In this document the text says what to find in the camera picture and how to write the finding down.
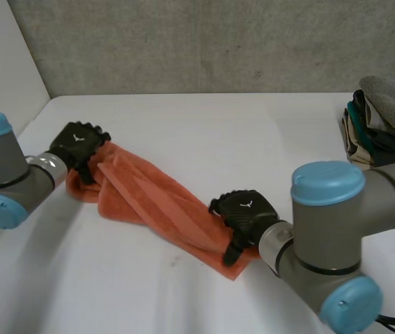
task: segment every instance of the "red towel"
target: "red towel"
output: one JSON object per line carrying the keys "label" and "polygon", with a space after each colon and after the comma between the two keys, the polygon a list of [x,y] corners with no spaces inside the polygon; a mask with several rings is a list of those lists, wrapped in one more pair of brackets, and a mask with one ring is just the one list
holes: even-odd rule
{"label": "red towel", "polygon": [[232,231],[208,212],[208,207],[177,181],[113,143],[103,145],[89,162],[96,184],[85,185],[70,171],[68,193],[84,202],[97,202],[101,216],[146,224],[164,239],[235,280],[257,248],[247,249],[231,268],[222,264]]}

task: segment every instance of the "gray wall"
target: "gray wall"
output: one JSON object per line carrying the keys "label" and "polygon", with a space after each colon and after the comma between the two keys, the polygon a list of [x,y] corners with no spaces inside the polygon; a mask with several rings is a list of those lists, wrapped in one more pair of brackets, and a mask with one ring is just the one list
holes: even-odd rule
{"label": "gray wall", "polygon": [[8,0],[52,97],[339,92],[395,77],[395,0]]}

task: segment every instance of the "white table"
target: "white table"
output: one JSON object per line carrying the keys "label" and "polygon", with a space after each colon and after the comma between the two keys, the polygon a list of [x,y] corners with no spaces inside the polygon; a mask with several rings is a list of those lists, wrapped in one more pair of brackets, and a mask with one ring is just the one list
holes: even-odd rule
{"label": "white table", "polygon": [[[257,189],[291,221],[291,173],[346,159],[344,94],[59,97],[25,129],[25,154],[47,149],[69,121],[100,125],[204,202]],[[395,316],[395,231],[366,238],[364,270]],[[374,325],[367,333],[384,333]],[[0,230],[0,334],[330,333],[251,263],[235,281],[148,228],[100,218],[60,186],[21,226]]]}

